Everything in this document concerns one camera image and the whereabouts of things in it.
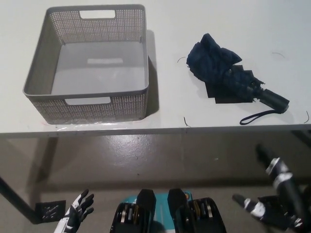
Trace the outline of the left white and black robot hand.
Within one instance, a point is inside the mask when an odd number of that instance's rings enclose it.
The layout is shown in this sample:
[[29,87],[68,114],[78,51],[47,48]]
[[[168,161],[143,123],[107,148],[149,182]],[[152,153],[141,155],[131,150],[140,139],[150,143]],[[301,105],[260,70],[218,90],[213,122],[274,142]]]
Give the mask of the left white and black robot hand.
[[88,195],[86,189],[71,204],[65,215],[58,222],[54,233],[76,233],[85,218],[94,211],[94,194]]

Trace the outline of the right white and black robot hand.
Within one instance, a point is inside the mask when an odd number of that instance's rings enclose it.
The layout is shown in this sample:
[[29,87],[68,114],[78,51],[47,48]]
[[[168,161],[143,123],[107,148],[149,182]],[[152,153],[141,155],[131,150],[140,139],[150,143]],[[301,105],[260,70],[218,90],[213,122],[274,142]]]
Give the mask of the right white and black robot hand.
[[284,212],[275,205],[269,205],[261,200],[254,201],[241,194],[232,195],[232,199],[257,221],[279,230],[291,229],[297,233],[311,231],[311,212],[301,189],[297,185],[293,173],[280,157],[264,145],[256,146],[257,160],[263,165],[266,174],[272,180],[277,196],[268,197],[278,200]]

